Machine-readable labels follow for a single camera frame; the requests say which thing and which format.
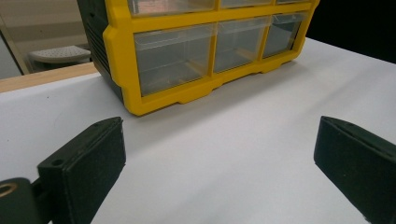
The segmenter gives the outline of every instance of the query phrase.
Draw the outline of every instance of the wooden table edge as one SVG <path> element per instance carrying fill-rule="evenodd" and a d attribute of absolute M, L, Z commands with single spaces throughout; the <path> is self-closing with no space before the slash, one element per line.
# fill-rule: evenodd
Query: wooden table edge
<path fill-rule="evenodd" d="M 0 79 L 0 93 L 6 91 L 20 90 L 93 73 L 97 73 L 97 70 L 94 67 L 93 63 L 82 63 L 65 68 L 34 73 L 31 75 L 4 78 Z"/>

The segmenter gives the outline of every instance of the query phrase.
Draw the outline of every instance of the small parts organizer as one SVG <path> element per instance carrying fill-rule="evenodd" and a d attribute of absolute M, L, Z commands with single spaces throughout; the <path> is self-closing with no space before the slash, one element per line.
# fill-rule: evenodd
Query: small parts organizer
<path fill-rule="evenodd" d="M 96 68 L 133 114 L 296 58 L 318 0 L 78 0 Z"/>

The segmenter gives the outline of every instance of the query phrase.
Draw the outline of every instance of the yellow storage organizer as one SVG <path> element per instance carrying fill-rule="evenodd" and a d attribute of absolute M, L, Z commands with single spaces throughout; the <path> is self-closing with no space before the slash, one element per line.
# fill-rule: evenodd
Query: yellow storage organizer
<path fill-rule="evenodd" d="M 78 0 L 95 66 L 143 115 L 296 58 L 318 0 Z"/>

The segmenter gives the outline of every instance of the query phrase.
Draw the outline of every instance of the yellow plastic frame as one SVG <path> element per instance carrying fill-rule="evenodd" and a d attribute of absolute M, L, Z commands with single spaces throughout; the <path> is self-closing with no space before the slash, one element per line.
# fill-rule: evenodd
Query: yellow plastic frame
<path fill-rule="evenodd" d="M 208 95 L 226 82 L 249 74 L 269 72 L 277 69 L 282 63 L 296 58 L 303 48 L 305 35 L 318 3 L 319 0 L 310 0 L 277 5 L 276 0 L 272 0 L 270 5 L 228 9 L 220 8 L 220 1 L 216 0 L 213 11 L 158 17 L 133 17 L 126 0 L 106 0 L 109 25 L 103 33 L 103 38 L 111 76 L 113 81 L 121 87 L 125 107 L 135 115 L 144 115 L 175 103 L 186 104 Z M 135 33 L 301 11 L 306 12 L 308 17 L 301 23 L 292 50 L 263 59 L 262 53 L 269 30 L 267 27 L 264 30 L 258 58 L 253 63 L 215 74 L 212 72 L 217 39 L 214 35 L 210 47 L 209 72 L 205 77 L 148 96 L 141 96 L 134 48 Z"/>

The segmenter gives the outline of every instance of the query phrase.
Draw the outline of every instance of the white tabletop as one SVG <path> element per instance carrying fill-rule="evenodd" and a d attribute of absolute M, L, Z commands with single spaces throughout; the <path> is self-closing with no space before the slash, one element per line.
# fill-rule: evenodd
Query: white tabletop
<path fill-rule="evenodd" d="M 93 223 L 366 223 L 313 160 L 320 116 L 396 143 L 396 64 L 307 39 L 293 62 L 135 117 L 98 74 L 0 93 L 0 180 L 121 116 L 127 163 Z"/>

